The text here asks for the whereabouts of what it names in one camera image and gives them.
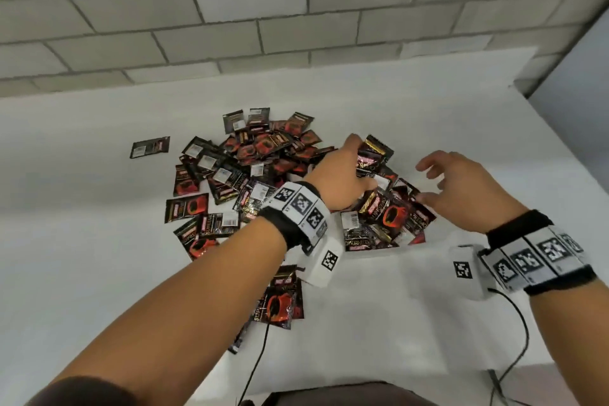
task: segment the finger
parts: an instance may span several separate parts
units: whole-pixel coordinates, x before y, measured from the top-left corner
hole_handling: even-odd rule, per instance
[[[427,178],[434,179],[438,178],[444,173],[445,168],[441,165],[434,165],[429,172],[427,172]]]
[[[379,185],[375,179],[370,177],[358,178],[357,182],[359,183],[362,192],[377,189],[377,186]]]
[[[351,134],[346,138],[345,144],[343,145],[342,149],[346,149],[350,153],[357,154],[357,150],[359,149],[361,144],[362,139],[359,137],[359,135]]]
[[[436,193],[419,193],[416,195],[416,202],[420,202],[421,204],[425,204],[426,206],[435,208],[438,203],[438,199],[440,198],[439,194]]]
[[[423,157],[418,164],[416,164],[416,169],[419,172],[425,171],[429,169],[432,165],[448,165],[454,156],[451,156],[445,151],[438,150],[433,153]]]

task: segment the white tabletop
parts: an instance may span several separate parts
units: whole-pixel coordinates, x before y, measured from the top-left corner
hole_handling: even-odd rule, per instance
[[[0,403],[22,404],[122,311],[189,259],[163,225],[174,165],[192,136],[220,141],[222,114],[271,106],[272,118],[313,115],[324,144],[372,133],[390,166],[416,186],[415,162],[437,148],[481,161],[530,207],[565,226],[601,276],[609,197],[513,89],[531,52],[280,71],[0,102]],[[130,160],[134,141],[171,135],[169,154]],[[413,293],[417,254],[454,229],[376,259],[343,260],[330,286],[305,286],[306,319],[270,329],[250,393],[348,380],[400,383],[412,374],[505,367],[521,348],[513,309]],[[550,361],[532,328],[524,364]],[[234,396],[262,343],[247,334],[196,398]]]

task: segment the forearm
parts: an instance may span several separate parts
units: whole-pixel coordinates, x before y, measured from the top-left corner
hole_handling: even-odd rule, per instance
[[[255,219],[144,296],[56,380],[94,376],[148,404],[183,404],[247,321],[284,256],[277,228]]]
[[[596,279],[531,297],[550,355],[581,406],[609,404],[609,288]]]

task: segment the barcode label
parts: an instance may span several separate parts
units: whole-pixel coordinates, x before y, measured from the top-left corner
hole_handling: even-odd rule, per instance
[[[244,121],[243,119],[238,120],[237,122],[233,122],[232,123],[232,128],[234,130],[241,130],[246,128],[246,121]]]
[[[141,157],[146,154],[146,147],[137,147],[133,149],[131,157]]]
[[[381,177],[380,175],[375,174],[375,180],[378,183],[378,186],[381,190],[386,190],[389,187],[389,180],[385,177]]]
[[[260,164],[252,164],[250,169],[250,176],[252,177],[262,177],[264,175],[264,163]]]
[[[267,193],[269,193],[269,187],[257,183],[254,189],[252,190],[252,194],[250,194],[250,197],[251,199],[264,202]]]
[[[218,183],[226,183],[228,177],[231,176],[231,173],[232,172],[230,170],[220,167],[214,175],[214,180],[216,180]]]
[[[343,212],[340,214],[340,219],[342,220],[343,229],[359,228],[357,212]]]
[[[222,214],[222,226],[239,226],[239,213],[225,212]]]
[[[201,158],[201,160],[199,161],[199,167],[203,167],[208,170],[211,170],[214,168],[214,164],[216,163],[216,161],[217,161],[217,159],[214,159],[213,157],[203,156]]]
[[[187,149],[187,151],[184,153],[187,156],[190,157],[199,157],[199,153],[203,150],[203,147],[200,147],[199,145],[195,145],[194,143],[192,145],[190,145]]]

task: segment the cinder block wall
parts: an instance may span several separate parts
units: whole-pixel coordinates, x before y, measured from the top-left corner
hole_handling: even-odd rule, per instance
[[[535,45],[527,94],[607,0],[0,0],[0,96]]]

